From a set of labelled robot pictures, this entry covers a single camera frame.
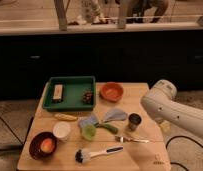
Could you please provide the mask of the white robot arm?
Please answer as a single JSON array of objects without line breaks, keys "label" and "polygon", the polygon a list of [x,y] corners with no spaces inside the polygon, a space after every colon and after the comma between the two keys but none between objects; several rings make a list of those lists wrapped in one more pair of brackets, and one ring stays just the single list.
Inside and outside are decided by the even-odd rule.
[{"label": "white robot arm", "polygon": [[157,123],[167,120],[203,139],[203,110],[174,101],[177,89],[161,79],[141,98],[141,105]]}]

